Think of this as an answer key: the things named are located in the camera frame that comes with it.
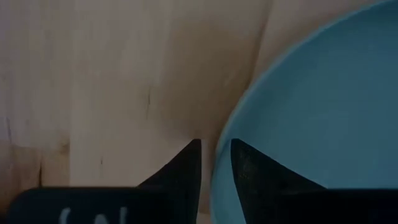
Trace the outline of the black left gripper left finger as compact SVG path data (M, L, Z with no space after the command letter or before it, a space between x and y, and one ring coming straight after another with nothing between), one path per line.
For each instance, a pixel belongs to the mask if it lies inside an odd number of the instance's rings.
M162 190L174 209L172 224L196 224L201 189L201 139L191 140L140 188Z

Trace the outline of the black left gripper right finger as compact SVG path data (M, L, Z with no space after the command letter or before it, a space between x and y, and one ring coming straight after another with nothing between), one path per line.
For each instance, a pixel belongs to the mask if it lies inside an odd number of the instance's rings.
M246 224L275 224L275 205L281 194L324 189L240 139L232 139L230 149L234 184Z

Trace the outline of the light blue plate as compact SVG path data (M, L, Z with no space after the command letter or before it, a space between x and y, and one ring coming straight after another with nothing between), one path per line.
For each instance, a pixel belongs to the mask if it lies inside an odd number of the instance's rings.
M232 139L324 187L279 195L275 224L398 224L398 0L322 27L245 92L216 147L213 224L246 224Z

